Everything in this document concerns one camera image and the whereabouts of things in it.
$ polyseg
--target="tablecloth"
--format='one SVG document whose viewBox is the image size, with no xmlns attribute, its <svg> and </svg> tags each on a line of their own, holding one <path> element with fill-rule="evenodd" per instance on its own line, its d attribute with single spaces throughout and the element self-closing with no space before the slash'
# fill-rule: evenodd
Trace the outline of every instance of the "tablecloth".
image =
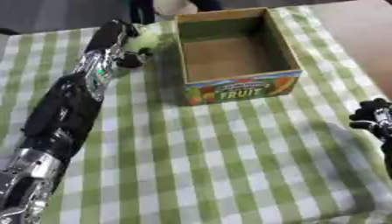
<svg viewBox="0 0 392 224">
<path fill-rule="evenodd" d="M 110 84 L 43 223 L 392 222 L 380 144 L 347 127 L 359 101 L 382 93 L 309 7 L 272 14 L 304 69 L 291 94 L 182 106 L 164 23 L 165 48 Z M 29 111 L 72 71 L 93 32 L 9 39 L 0 64 L 3 160 Z"/>
</svg>

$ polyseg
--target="open box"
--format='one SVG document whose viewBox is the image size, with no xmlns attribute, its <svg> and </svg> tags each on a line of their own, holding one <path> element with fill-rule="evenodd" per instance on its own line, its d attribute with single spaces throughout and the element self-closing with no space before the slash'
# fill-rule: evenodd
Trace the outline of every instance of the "open box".
<svg viewBox="0 0 392 224">
<path fill-rule="evenodd" d="M 288 94 L 301 68 L 267 8 L 177 17 L 191 105 Z"/>
</svg>

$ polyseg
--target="robotic arm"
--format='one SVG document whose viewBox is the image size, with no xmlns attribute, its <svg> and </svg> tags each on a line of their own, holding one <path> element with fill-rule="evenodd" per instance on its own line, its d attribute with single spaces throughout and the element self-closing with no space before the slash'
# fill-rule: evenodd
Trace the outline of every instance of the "robotic arm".
<svg viewBox="0 0 392 224">
<path fill-rule="evenodd" d="M 382 141 L 387 173 L 392 178 L 392 103 L 378 98 L 363 101 L 360 108 L 350 115 L 350 127 L 367 130 Z"/>
<path fill-rule="evenodd" d="M 0 171 L 0 223 L 38 223 L 50 196 L 80 150 L 113 79 L 112 65 L 138 67 L 143 52 L 125 52 L 132 24 L 113 20 L 93 36 L 79 65 L 59 78 L 28 117 L 24 139 Z"/>
</svg>

